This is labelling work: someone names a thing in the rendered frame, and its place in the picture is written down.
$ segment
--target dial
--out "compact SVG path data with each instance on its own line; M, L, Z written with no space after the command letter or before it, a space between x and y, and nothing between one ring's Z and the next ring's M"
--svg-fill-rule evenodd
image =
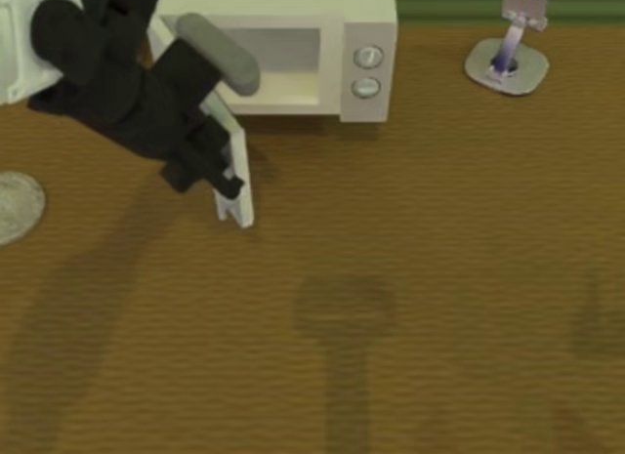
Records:
M377 96L381 89L382 85L375 78L362 78L356 80L352 85L354 94L363 100Z
M384 52L379 47L369 46L359 49L354 54L355 64L360 68L371 69L380 66Z

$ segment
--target green striped background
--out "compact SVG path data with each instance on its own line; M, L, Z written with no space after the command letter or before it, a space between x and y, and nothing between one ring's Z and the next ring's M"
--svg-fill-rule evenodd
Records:
M397 0L403 21L500 21L502 0ZM550 23L622 23L625 0L549 0Z

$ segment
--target wooden surface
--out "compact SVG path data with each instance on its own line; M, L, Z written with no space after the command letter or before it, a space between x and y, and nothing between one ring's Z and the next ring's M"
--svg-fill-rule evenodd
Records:
M379 128L245 120L247 231L1 109L49 208L0 250L0 452L625 452L625 30L528 36L524 99L461 71L500 31L404 27Z

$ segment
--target microwave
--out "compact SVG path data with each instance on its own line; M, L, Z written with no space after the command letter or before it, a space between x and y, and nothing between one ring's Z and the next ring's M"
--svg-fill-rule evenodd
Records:
M147 33L155 59L171 43L176 19L189 13L206 17L259 63L255 95L218 86L233 114L388 119L396 0L159 0Z

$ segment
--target silver base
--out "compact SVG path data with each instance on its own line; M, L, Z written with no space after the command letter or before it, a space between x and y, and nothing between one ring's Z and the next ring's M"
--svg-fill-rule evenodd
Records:
M22 173L0 173L0 247L19 241L41 220L46 206L43 188Z
M541 52L521 43L515 53L519 69L504 75L501 80L494 79L489 76L490 61L497 55L502 43L503 39L493 38L477 44L465 62L467 75L480 85L506 95L524 96L532 93L547 75L549 61Z

